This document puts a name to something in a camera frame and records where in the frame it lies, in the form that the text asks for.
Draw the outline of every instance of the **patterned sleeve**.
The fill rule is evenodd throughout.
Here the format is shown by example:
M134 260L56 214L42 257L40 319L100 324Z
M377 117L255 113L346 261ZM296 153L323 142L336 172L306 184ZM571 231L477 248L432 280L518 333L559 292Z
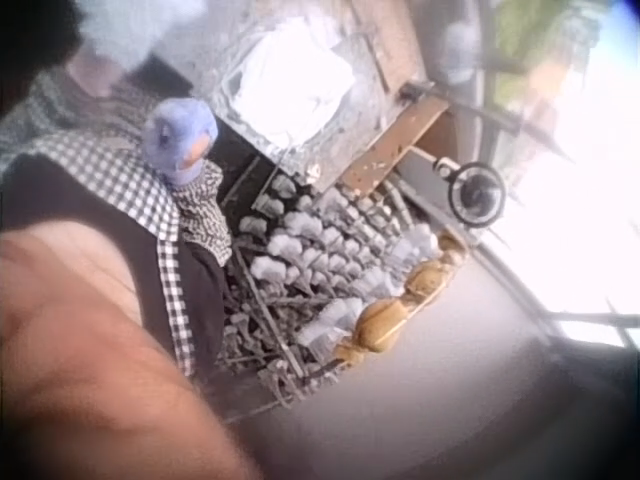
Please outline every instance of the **patterned sleeve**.
M231 257L231 234L216 200L222 177L222 170L206 161L195 181L173 189L173 198L184 239L204 247L224 266Z

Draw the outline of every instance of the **wooden board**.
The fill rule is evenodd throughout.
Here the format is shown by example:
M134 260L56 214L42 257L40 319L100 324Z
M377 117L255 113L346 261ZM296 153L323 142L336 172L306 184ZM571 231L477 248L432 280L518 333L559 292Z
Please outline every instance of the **wooden board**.
M436 97L422 98L411 105L351 164L340 181L359 196L369 195L448 107L447 102Z
M385 90L395 95L411 79L424 79L424 62L405 0L351 0L368 32Z

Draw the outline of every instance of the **gloved hand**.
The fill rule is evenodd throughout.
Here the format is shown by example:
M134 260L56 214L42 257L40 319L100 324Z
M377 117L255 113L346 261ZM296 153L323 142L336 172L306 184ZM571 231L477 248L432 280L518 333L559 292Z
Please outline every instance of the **gloved hand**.
M147 121L142 155L170 186L182 187L200 175L217 138L218 125L205 102L172 98L160 103Z

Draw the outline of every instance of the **table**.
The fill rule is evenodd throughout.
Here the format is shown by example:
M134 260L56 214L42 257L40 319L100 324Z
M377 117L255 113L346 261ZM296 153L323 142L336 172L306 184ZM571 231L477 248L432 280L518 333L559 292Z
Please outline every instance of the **table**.
M406 9L406 5L401 0L367 2L384 6L386 10L385 15L374 14L363 22L358 9L354 8L356 2L209 0L208 14L195 24L172 32L157 48L156 54L194 85L193 95L205 99L221 120L286 173L304 178L310 169L319 166L320 176L313 186L324 192L403 111L403 106L395 101L395 92L385 84L381 67L387 68L387 72L394 68L393 52L389 52L389 48L385 51L385 42L397 35L390 35L388 29L402 30L403 35L409 35L407 43L411 44L413 27L407 28L407 21L410 23L408 10L399 11L393 22L381 19L389 18L387 11L390 8ZM334 51L350 63L356 82L336 115L320 133L296 149L283 151L253 131L230 108L225 82L233 67L256 44L260 33L293 16L326 16L338 22L344 36ZM419 58L417 76L424 77L417 41L411 47L409 50L418 54L410 61Z

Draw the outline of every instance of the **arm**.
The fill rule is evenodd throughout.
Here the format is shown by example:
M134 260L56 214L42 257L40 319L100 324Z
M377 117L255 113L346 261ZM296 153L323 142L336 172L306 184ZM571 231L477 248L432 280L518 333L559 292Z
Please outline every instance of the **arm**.
M3 417L48 477L260 478L160 346L23 232L0 237L0 304Z

